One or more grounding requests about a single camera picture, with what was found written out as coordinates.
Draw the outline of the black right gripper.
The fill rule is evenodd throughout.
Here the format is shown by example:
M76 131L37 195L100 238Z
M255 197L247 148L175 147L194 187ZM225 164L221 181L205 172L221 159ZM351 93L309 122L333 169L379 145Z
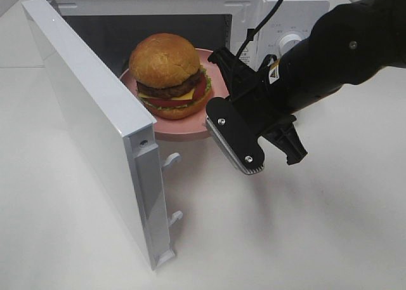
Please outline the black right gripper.
M213 51L208 61L218 66L229 95L208 101L206 128L232 166L245 175L263 170L260 136L286 155L288 165L301 162L308 152L294 127L296 118L276 108L269 97L269 68L255 71L226 48Z

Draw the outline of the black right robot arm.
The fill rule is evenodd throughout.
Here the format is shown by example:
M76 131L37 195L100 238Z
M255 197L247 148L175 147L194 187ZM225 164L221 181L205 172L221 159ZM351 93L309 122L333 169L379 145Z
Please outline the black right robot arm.
M324 14L310 36L279 59L253 70L227 48L208 60L218 66L228 96L206 105L206 127L233 166L247 175L263 170L263 137L287 163L307 154L294 127L295 113L358 85L384 67L405 66L405 0L360 0Z

